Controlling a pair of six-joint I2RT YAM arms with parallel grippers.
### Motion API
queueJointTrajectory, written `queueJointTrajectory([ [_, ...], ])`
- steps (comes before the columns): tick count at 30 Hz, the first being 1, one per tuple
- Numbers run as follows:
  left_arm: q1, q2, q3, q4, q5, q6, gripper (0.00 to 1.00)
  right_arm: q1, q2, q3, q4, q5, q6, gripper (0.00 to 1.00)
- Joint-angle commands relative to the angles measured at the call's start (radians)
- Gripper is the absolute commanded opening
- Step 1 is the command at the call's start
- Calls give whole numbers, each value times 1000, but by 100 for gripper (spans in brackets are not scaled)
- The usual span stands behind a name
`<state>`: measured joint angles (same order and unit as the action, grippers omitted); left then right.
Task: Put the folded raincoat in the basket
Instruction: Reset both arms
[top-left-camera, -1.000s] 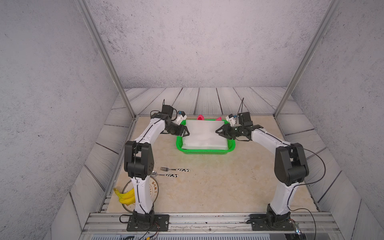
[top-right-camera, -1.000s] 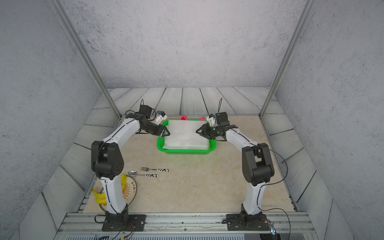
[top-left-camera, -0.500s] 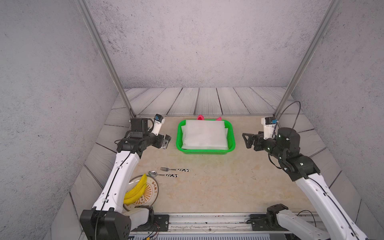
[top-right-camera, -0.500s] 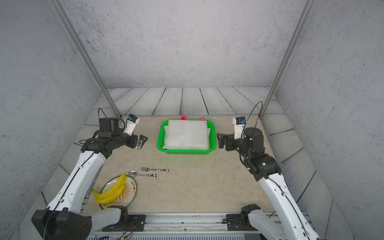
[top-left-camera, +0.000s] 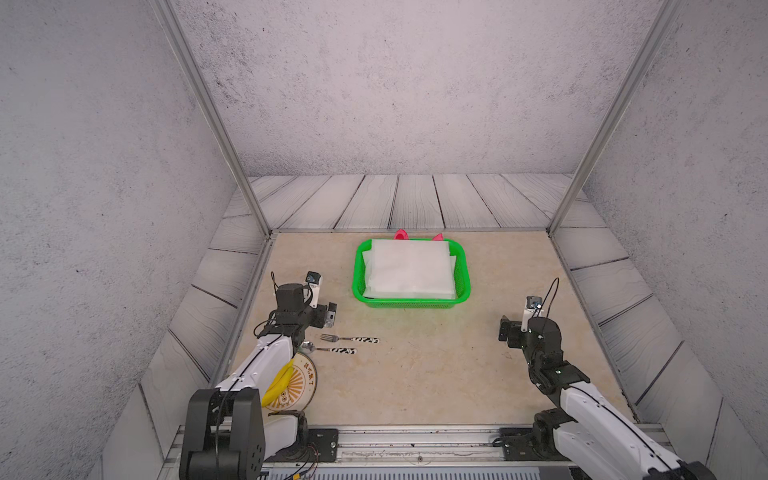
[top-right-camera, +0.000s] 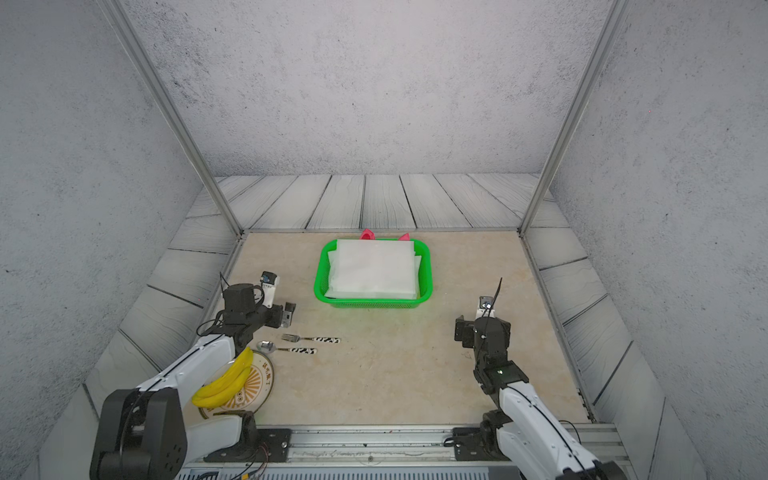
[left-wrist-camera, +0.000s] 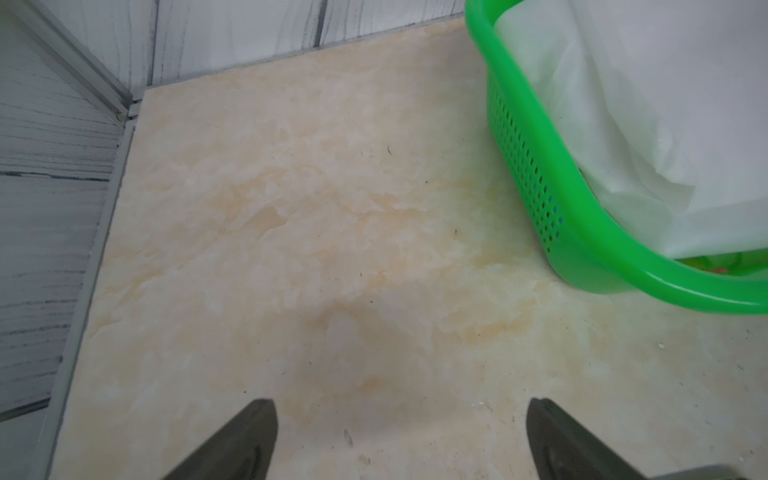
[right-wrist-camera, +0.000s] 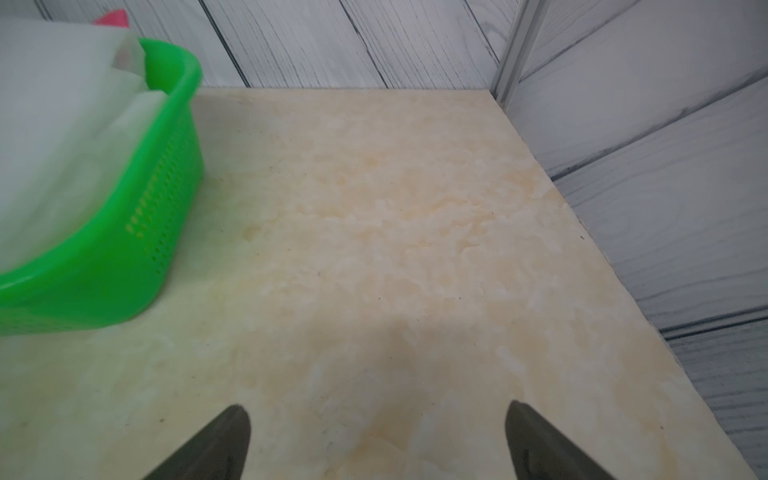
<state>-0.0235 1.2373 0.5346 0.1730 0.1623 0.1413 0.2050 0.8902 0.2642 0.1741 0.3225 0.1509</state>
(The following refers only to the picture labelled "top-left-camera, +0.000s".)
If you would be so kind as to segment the pink bunny raincoat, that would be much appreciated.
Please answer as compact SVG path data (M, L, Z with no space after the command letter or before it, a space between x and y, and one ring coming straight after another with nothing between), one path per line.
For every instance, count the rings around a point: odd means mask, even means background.
M395 240L409 240L410 237L409 237L409 234L408 234L408 232L406 230L399 229L395 233L394 239ZM445 238L444 238L444 235L442 233L439 233L439 234L437 234L436 236L434 236L432 238L432 241L444 241L444 240L445 240Z

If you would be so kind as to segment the green plastic basket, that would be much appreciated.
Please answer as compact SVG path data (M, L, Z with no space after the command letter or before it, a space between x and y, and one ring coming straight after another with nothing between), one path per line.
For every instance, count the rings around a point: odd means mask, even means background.
M371 308L413 308L413 309L445 309L452 308L458 304L461 304L469 299L472 292L471 279L469 274L469 268L465 251L461 244L458 242L445 238L450 244L450 252L455 256L456 264L454 270L454 280L457 290L457 298L455 300L420 300L420 299L371 299L363 296L363 274L365 271L363 263L363 252L367 251L371 247L371 241L369 239L363 241L357 248L355 254L354 273L352 280L352 292L354 296ZM432 240L429 238L416 238L410 240Z

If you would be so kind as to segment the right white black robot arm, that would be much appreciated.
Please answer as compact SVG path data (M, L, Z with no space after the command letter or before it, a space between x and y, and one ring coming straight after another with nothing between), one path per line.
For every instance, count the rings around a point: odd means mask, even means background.
M713 479L702 463L650 438L564 359L561 330L541 314L543 306L528 296L521 320L500 319L499 340L522 351L531 383L554 405L537 413L528 431L500 431L494 444L505 458L569 460L588 479Z

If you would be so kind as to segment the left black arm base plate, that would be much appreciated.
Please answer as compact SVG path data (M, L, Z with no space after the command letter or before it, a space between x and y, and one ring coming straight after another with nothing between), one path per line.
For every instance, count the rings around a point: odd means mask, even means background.
M310 427L303 411L269 413L264 431L266 462L333 463L337 460L339 429Z

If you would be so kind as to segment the white raincoat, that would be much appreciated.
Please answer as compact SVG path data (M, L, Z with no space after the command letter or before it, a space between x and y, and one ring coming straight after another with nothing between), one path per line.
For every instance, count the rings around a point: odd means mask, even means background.
M455 300L455 256L443 240L374 239L363 252L363 296Z

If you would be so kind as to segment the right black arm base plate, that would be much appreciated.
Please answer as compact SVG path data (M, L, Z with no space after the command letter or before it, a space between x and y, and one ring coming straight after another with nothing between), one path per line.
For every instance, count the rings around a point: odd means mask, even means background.
M555 443L555 431L570 423L576 420L564 410L544 410L534 416L530 426L501 428L491 445L503 450L505 461L570 461Z

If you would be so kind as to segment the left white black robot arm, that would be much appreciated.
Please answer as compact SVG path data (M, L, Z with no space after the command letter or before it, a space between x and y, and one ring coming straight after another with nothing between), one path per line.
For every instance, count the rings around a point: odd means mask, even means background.
M256 335L256 346L227 378L196 391L188 404L179 460L182 479L258 479L266 460L302 462L296 477L319 455L300 410L265 412L286 391L294 359L307 347L306 332L331 325L335 303L319 303L322 277L274 285L276 307Z

